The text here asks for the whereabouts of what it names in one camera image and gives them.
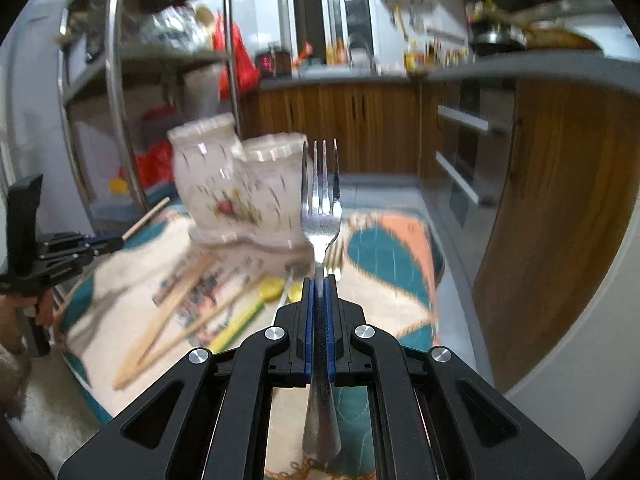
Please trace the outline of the person left hand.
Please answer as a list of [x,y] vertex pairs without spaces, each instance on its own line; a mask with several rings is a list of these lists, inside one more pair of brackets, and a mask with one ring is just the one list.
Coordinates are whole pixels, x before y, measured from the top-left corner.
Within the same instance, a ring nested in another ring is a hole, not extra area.
[[24,297],[17,295],[2,295],[0,300],[1,345],[7,352],[16,356],[23,351],[22,332],[18,324],[18,310],[38,306],[36,323],[43,327],[51,327],[54,322],[53,307],[55,305],[53,292],[48,290],[40,297]]

